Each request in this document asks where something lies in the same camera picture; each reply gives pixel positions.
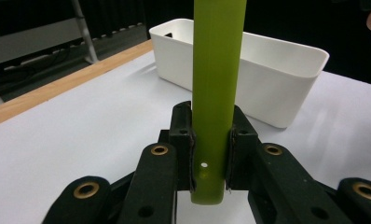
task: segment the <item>screw hole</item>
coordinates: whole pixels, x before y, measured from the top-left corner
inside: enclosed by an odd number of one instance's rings
[[[75,191],[73,191],[73,195],[77,199],[87,199],[95,195],[99,190],[99,185],[95,182],[88,182],[82,185],[79,185]]]
[[[168,151],[168,148],[164,146],[156,146],[151,148],[151,153],[156,156],[165,155],[166,153],[168,153]]]
[[[311,207],[310,208],[311,213],[318,217],[319,219],[324,219],[327,220],[329,218],[328,213],[325,212],[322,208],[320,207]]]
[[[278,148],[278,147],[273,147],[273,146],[267,146],[264,148],[264,150],[269,153],[270,155],[273,155],[273,156],[279,156],[283,153],[283,151]]]
[[[353,184],[353,190],[360,196],[371,200],[371,186],[362,182]]]
[[[152,206],[144,206],[139,209],[139,217],[151,217],[154,214],[154,208]]]

